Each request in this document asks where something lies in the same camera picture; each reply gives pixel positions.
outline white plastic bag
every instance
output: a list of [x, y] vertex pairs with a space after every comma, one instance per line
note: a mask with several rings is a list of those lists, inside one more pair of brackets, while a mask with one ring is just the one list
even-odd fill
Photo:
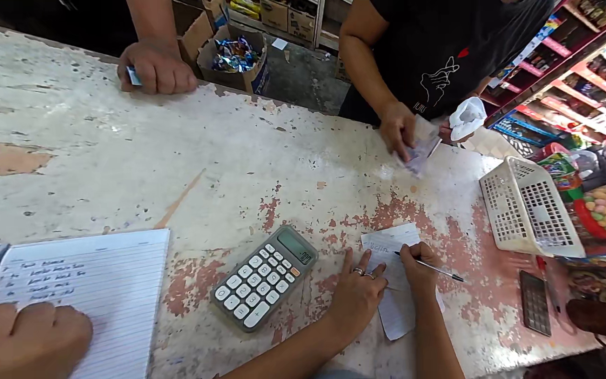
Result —
[[470, 97], [459, 104], [455, 112], [450, 115], [450, 139], [458, 141], [473, 133], [485, 122], [485, 107], [478, 97]]

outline concrete floor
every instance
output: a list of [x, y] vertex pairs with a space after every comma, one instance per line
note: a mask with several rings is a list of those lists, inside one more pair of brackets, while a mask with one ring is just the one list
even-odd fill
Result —
[[[336, 57], [293, 43], [281, 51], [270, 46], [275, 37], [265, 36], [271, 75], [264, 96], [337, 115], [349, 84], [335, 78]], [[285, 51], [289, 51], [289, 62]]]

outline worn painted counter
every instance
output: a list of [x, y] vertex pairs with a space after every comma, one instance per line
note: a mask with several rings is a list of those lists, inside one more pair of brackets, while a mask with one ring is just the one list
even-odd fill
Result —
[[[0, 241], [171, 228], [152, 378], [225, 374], [317, 320], [343, 247], [407, 221], [467, 278], [439, 288], [468, 377], [596, 346], [553, 317], [552, 338], [522, 326], [518, 269], [534, 272], [533, 263], [497, 250], [478, 185], [498, 160], [441, 146], [416, 180], [364, 124], [213, 84], [123, 93], [115, 69], [0, 30]], [[282, 224], [321, 258], [263, 330], [243, 334], [212, 310], [209, 291]], [[412, 346], [413, 333], [386, 340], [376, 315], [331, 365], [411, 378]]]

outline notebook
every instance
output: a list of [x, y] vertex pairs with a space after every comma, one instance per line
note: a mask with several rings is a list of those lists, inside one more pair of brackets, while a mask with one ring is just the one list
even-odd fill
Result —
[[0, 245], [0, 304], [87, 314], [93, 339], [72, 379], [146, 378], [169, 229]]

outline black t-shirt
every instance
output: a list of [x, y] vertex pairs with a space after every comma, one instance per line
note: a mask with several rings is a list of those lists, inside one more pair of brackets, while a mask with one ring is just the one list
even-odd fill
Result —
[[[553, 0], [371, 2], [390, 23], [373, 47], [383, 80], [426, 119], [454, 110], [485, 77], [508, 65], [553, 10]], [[354, 87], [340, 116], [380, 123]]]

